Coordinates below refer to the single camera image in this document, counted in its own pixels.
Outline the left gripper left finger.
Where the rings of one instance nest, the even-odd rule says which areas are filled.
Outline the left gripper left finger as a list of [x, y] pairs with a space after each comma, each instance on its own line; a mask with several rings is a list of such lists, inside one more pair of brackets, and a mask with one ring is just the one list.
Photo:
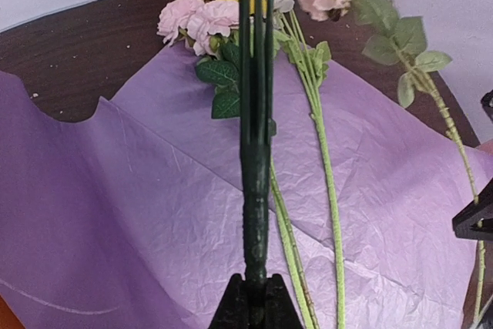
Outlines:
[[209, 329], [249, 329], [250, 289], [241, 274], [233, 274], [219, 302]]

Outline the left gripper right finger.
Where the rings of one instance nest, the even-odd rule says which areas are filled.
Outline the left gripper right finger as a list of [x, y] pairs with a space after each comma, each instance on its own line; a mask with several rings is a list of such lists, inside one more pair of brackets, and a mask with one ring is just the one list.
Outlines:
[[287, 286], [280, 274], [267, 280], [265, 295], [264, 329], [302, 329]]

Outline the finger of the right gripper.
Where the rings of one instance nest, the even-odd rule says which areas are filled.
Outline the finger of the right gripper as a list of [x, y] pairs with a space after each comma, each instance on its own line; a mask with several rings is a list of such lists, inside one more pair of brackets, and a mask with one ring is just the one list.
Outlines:
[[459, 239], [492, 240], [492, 187], [490, 180], [479, 193], [478, 203], [471, 201], [452, 219], [454, 234]]

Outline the purple tissue paper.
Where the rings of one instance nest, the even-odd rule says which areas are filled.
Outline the purple tissue paper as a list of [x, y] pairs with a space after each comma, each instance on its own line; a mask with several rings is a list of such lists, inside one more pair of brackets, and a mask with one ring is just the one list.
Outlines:
[[[1, 75], [1, 295], [27, 328], [205, 328], [244, 270], [239, 123], [182, 46], [61, 123]], [[458, 150], [337, 63], [320, 89], [349, 328], [459, 328]]]

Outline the peach pink rose stem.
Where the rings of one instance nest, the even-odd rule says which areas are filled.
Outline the peach pink rose stem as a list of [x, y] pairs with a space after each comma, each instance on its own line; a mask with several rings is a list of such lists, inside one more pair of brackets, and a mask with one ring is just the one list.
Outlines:
[[374, 29], [363, 53], [381, 65], [404, 67], [397, 84], [399, 103], [409, 106], [416, 92], [429, 95], [456, 145], [455, 153], [420, 149], [417, 170], [409, 167], [411, 130], [395, 149], [384, 147], [383, 130], [367, 127], [361, 142], [368, 151], [355, 160], [372, 172], [371, 182], [350, 197], [329, 177], [330, 217], [337, 277], [340, 328], [470, 328], [483, 325], [485, 242], [463, 239], [465, 255], [446, 257], [457, 238], [444, 230], [446, 212], [465, 215], [485, 199], [490, 173], [475, 176], [457, 127], [431, 73], [450, 57], [427, 48], [423, 22], [401, 17], [390, 0], [299, 0], [313, 20], [352, 5], [359, 21]]

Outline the pink carnation flower stem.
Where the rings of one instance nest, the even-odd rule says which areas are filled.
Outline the pink carnation flower stem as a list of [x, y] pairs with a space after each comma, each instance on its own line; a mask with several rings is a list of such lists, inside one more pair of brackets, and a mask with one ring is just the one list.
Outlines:
[[[215, 85], [212, 118], [240, 116], [238, 10], [234, 0], [174, 0], [159, 15], [157, 34], [166, 47], [184, 40], [185, 47], [201, 57], [196, 65], [197, 77]], [[280, 192], [275, 169], [270, 169], [271, 189], [276, 207], [277, 225], [287, 261], [290, 279], [301, 310], [304, 325], [317, 327], [317, 318], [307, 290], [299, 250]]]

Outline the blue hydrangea flower stem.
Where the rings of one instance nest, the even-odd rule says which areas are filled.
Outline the blue hydrangea flower stem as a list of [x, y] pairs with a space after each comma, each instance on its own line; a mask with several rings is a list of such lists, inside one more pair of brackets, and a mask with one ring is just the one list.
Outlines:
[[239, 0], [240, 161], [243, 182], [245, 280], [267, 281], [268, 197], [273, 136], [274, 0]]

